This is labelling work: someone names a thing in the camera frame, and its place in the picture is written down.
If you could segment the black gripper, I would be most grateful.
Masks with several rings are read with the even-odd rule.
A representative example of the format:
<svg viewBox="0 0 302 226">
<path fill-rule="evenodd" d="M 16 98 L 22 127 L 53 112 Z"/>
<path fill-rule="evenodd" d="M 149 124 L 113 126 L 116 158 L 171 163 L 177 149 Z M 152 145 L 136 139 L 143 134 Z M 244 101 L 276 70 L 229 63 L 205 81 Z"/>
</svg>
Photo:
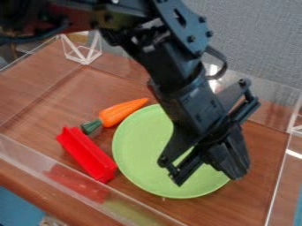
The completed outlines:
<svg viewBox="0 0 302 226">
<path fill-rule="evenodd" d="M 157 158 L 176 185 L 181 185 L 201 164 L 209 164 L 232 180 L 245 175 L 249 157 L 240 125 L 259 107 L 240 79 L 219 93 L 196 78 L 175 92 L 156 90 L 157 102 L 172 121 L 172 135 Z"/>
</svg>

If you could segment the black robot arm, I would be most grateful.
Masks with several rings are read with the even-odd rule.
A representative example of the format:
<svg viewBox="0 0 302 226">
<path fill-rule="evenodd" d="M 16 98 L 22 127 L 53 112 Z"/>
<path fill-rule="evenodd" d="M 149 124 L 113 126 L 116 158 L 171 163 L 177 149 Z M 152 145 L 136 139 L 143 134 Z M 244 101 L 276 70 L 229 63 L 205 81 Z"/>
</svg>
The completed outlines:
<svg viewBox="0 0 302 226">
<path fill-rule="evenodd" d="M 221 76 L 205 75 L 201 57 L 225 57 L 208 44 L 205 17 L 181 0 L 0 0 L 0 45 L 86 30 L 148 72 L 148 87 L 173 125 L 157 164 L 175 184 L 201 164 L 232 180 L 243 177 L 249 157 L 240 125 L 259 101 L 245 79 L 220 92 L 209 87 Z"/>
</svg>

